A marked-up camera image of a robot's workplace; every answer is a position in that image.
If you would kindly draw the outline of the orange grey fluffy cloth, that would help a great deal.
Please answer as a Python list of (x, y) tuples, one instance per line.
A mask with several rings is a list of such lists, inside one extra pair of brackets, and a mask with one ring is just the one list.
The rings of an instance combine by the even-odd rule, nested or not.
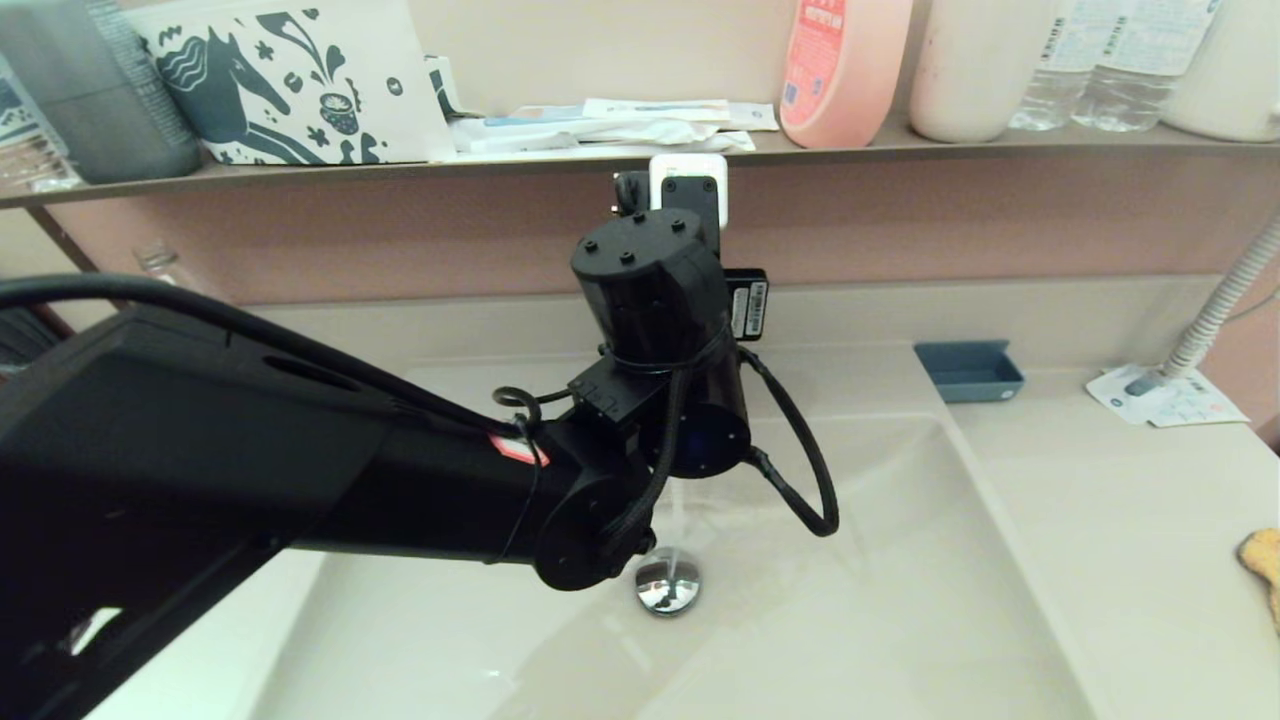
[(1266, 585), (1268, 612), (1280, 637), (1280, 528), (1254, 530), (1235, 551), (1238, 562)]

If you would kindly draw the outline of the white ceramic sink basin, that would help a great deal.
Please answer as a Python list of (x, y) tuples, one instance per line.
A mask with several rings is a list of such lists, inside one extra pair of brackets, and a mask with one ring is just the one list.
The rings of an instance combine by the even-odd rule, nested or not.
[(1096, 720), (1012, 524), (902, 345), (763, 346), (835, 479), (814, 537), (751, 468), (669, 483), (660, 544), (703, 587), (648, 612), (634, 568), (333, 555), (250, 720)]

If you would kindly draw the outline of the white blue toothbrush packet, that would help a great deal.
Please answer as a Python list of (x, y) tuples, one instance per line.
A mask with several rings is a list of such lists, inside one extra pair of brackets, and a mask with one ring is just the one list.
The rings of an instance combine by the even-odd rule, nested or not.
[(593, 119), (684, 120), (714, 126), (724, 126), (732, 119), (730, 102), (723, 99), (634, 101), (589, 97), (582, 102), (582, 114)]

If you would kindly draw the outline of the large white plastic packet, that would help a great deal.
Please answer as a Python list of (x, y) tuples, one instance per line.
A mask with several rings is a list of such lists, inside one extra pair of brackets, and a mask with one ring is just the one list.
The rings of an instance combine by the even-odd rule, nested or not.
[(468, 118), (449, 123), (458, 152), (498, 156), (527, 152), (754, 152), (746, 131), (677, 119)]

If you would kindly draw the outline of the blue soap dish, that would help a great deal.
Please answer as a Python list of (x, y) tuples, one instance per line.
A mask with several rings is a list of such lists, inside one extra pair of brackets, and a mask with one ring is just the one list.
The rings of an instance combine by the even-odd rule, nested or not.
[(945, 404), (993, 404), (1016, 397), (1027, 379), (1007, 340), (920, 342), (913, 350)]

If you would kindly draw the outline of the pink lotion bottle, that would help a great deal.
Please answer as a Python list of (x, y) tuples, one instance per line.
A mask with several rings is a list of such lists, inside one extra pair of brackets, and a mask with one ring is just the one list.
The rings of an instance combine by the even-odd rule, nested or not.
[(804, 149), (861, 149), (890, 114), (914, 0), (797, 0), (780, 123)]

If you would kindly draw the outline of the chrome drain stopper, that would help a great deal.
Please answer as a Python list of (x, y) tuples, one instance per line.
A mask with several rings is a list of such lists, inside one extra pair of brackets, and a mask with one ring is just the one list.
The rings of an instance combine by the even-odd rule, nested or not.
[(658, 618), (676, 618), (699, 600), (703, 575), (698, 560), (676, 547), (659, 547), (646, 555), (634, 571), (640, 605)]

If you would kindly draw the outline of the clear water bottle white label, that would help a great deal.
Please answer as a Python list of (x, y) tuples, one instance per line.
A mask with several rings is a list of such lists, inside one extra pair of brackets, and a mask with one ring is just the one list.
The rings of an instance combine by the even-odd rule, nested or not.
[(1011, 129), (1065, 126), (1106, 45), (1108, 0), (1056, 0), (1039, 63), (1009, 122)]
[(1123, 0), (1071, 120), (1111, 133), (1153, 128), (1224, 0)]

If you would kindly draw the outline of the white card blue logo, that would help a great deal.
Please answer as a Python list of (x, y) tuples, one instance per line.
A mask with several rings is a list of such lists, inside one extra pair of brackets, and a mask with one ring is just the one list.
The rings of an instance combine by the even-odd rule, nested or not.
[(1155, 420), (1176, 397), (1172, 382), (1156, 368), (1128, 364), (1088, 380), (1085, 392), (1126, 424)]

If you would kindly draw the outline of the horse pattern white box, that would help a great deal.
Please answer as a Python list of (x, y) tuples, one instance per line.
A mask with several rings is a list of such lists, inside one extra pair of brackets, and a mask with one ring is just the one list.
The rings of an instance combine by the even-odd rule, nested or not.
[(221, 164), (456, 158), (407, 0), (168, 0), (125, 18)]

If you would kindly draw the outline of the slim clear plastic bottle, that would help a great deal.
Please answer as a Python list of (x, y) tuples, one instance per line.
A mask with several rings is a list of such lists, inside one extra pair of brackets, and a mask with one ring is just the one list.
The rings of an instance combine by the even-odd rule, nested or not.
[(157, 241), (140, 245), (132, 249), (132, 255), (146, 275), (184, 290), (206, 292), (204, 282), (168, 243)]

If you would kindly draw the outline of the dark grey canister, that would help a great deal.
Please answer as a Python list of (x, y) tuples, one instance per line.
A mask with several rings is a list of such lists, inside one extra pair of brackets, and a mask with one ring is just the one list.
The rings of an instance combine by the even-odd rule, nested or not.
[(86, 183), (201, 167), (200, 143), (118, 0), (0, 0), (0, 56)]

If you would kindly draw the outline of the dark grey ribbed item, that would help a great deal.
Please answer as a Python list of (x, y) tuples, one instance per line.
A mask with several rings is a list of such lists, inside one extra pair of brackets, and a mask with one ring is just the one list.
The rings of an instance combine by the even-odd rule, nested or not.
[(60, 340), (55, 329), (29, 309), (0, 310), (0, 374), (26, 369)]

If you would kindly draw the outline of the blue patterned box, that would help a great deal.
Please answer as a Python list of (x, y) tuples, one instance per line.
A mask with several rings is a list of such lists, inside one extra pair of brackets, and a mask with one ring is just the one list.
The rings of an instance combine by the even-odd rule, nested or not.
[(0, 54), (0, 149), (41, 141), (49, 151), (65, 158), (67, 146), (35, 99), (20, 82), (9, 60)]

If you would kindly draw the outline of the brown wall shelf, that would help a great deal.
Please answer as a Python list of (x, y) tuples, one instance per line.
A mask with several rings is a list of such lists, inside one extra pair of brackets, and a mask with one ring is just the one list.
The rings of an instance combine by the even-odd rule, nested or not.
[[(918, 135), (905, 117), (892, 115), (872, 143), (863, 149), (804, 149), (781, 132), (755, 133), (755, 150), (731, 152), (732, 169), (756, 167), (809, 167), (869, 161), (916, 161), (983, 158), (1244, 158), (1280, 160), (1280, 141), (1238, 143), (1207, 138), (1157, 126), (1144, 133), (1108, 133), (1069, 126), (1053, 132), (1006, 131), (987, 143), (941, 143)], [(545, 173), (641, 170), (648, 158), (635, 152), (614, 156), (553, 158), (516, 152), (509, 156), (454, 159), (443, 163), (402, 163), (337, 167), (223, 165), (207, 163), (189, 176), (125, 183), (91, 184), (36, 193), (0, 192), (0, 211), (47, 208), (104, 199), (155, 193), (212, 192), (250, 187), (285, 187), (365, 181), (402, 181), (424, 177), (526, 176)]]

